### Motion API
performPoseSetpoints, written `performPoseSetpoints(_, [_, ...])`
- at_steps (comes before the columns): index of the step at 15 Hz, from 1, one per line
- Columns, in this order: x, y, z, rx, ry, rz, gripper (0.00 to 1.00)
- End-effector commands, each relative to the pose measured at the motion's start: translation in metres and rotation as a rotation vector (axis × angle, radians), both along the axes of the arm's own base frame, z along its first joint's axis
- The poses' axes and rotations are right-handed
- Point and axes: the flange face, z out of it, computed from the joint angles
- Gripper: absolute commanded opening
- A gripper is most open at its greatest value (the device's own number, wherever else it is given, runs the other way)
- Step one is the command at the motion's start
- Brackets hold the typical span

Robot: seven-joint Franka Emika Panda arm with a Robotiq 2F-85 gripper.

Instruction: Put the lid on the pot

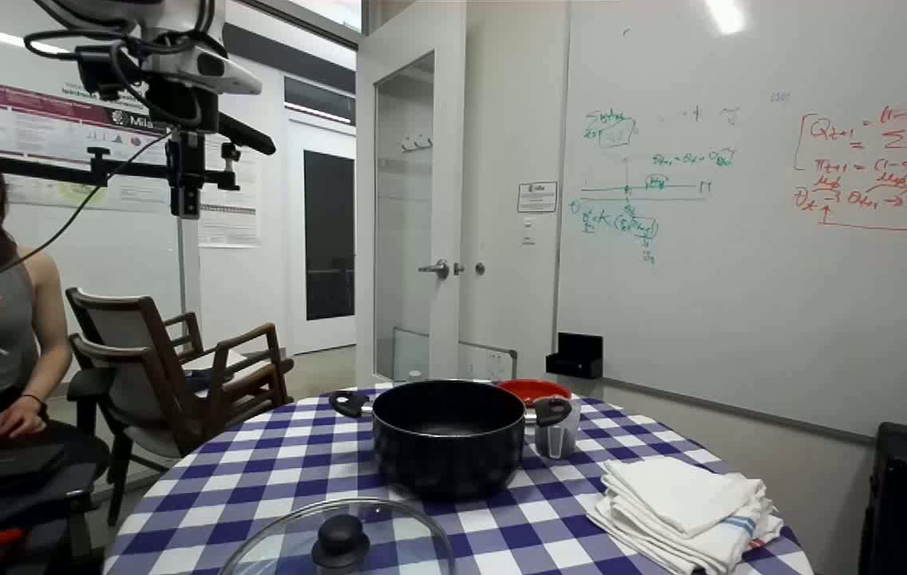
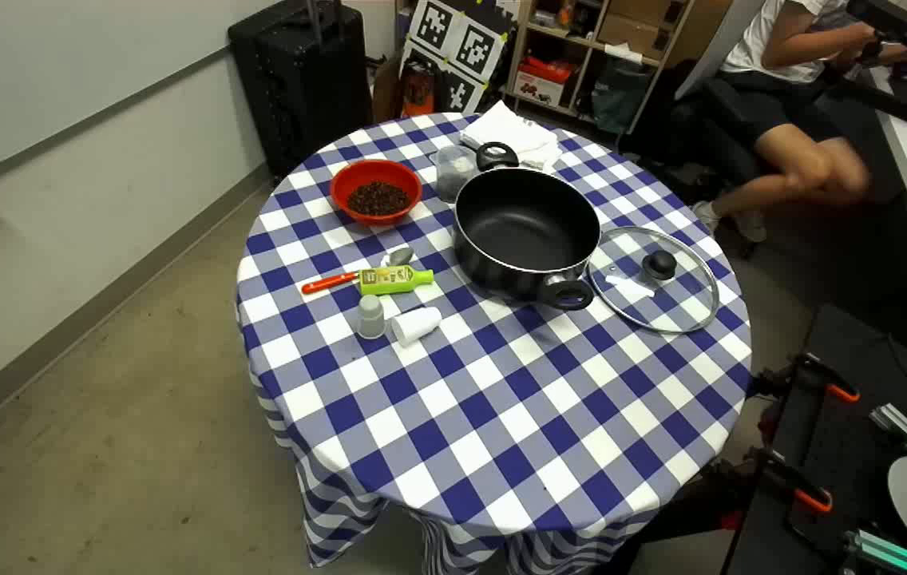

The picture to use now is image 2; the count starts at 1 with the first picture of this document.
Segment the black robot base with clamps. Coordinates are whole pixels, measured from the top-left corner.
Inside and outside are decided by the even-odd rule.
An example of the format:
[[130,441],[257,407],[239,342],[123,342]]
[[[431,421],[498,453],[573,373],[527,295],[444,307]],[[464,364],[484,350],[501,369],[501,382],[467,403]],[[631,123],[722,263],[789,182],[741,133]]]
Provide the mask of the black robot base with clamps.
[[883,403],[907,414],[907,344],[839,307],[826,307],[805,349],[860,398],[836,398],[802,373],[783,398],[772,448],[828,490],[834,505],[814,510],[763,482],[734,535],[724,575],[836,575],[854,530],[907,546],[907,526],[889,496],[889,470],[907,458],[907,439],[872,421]]

